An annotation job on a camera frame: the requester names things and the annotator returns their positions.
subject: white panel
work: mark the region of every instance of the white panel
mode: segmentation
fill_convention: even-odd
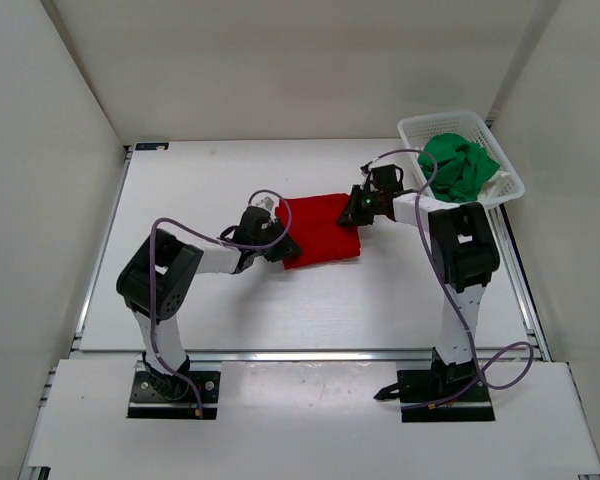
[[[349,193],[363,180],[360,165],[399,146],[397,140],[175,142],[162,152],[135,152],[81,348],[143,348],[115,284],[156,218],[171,216],[218,235],[239,221],[259,188],[289,198]],[[417,230],[380,218],[359,232],[356,260],[285,272],[259,259],[240,275],[197,275],[178,315],[185,349],[431,348],[443,294]],[[481,309],[479,346],[526,338],[504,266]]]
[[[393,137],[489,112],[537,0],[56,0],[122,140]]]
[[[40,4],[0,0],[0,479],[69,348],[123,158]]]
[[[403,424],[375,392],[395,365],[222,367],[215,421],[132,420],[134,358],[65,361],[30,465],[50,480],[92,478],[565,480],[600,473],[564,364],[536,364],[494,392],[495,422]],[[496,383],[519,365],[497,364]]]
[[[565,0],[494,127],[527,193],[507,211],[555,358],[600,452],[600,0]]]

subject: metal base plate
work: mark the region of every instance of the metal base plate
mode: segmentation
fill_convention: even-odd
[[[429,370],[399,370],[398,381],[401,384],[409,382],[424,383],[431,375]],[[402,422],[492,422],[496,419],[493,413],[489,389],[478,383],[462,394],[452,404],[442,405],[437,408],[417,408],[409,410],[409,405],[423,403],[436,398],[451,396],[464,385],[447,387],[442,393],[436,388],[422,389],[415,392],[400,394],[400,410]]]
[[[49,466],[58,480],[160,478],[165,468],[180,479],[192,466],[214,480],[600,473],[564,364],[538,362],[514,388],[491,392],[496,422],[405,425],[398,402],[373,400],[396,381],[395,363],[369,361],[225,362],[216,421],[130,420],[136,361],[61,361],[27,465]],[[496,362],[489,379],[518,373],[519,363]]]
[[[188,374],[200,391],[204,405],[202,420],[215,420],[218,415],[220,394],[220,372],[192,371]],[[149,373],[136,370],[127,409],[128,418],[175,418],[181,420],[201,420],[196,408],[196,400],[189,392],[178,401],[169,401],[151,386]]]

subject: white wall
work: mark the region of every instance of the white wall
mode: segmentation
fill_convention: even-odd
[[[124,151],[37,0],[0,0],[0,479],[66,353]]]
[[[395,137],[405,116],[486,116],[537,2],[54,1],[126,143]]]
[[[494,133],[527,187],[507,211],[540,318],[600,453],[600,0],[563,0]]]

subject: white plastic basket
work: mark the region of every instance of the white plastic basket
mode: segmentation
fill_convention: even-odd
[[[441,133],[457,133],[471,142],[483,146],[489,156],[498,162],[502,170],[508,172],[506,178],[495,182],[490,188],[483,188],[478,201],[484,208],[494,208],[524,194],[524,185],[514,170],[511,162],[498,145],[480,116],[469,110],[457,112],[434,113],[418,117],[405,118],[398,123],[398,131],[406,148],[423,149],[427,142]],[[409,153],[411,171],[418,186],[424,185],[426,179],[418,164],[418,154]],[[433,196],[431,189],[426,194]]]

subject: green cloth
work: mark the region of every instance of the green cloth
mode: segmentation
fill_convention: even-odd
[[[436,135],[424,151],[438,161],[438,173],[431,190],[438,200],[445,202],[476,201],[482,185],[500,168],[484,148],[455,133]],[[418,163],[428,180],[433,162],[427,155],[420,154]]]

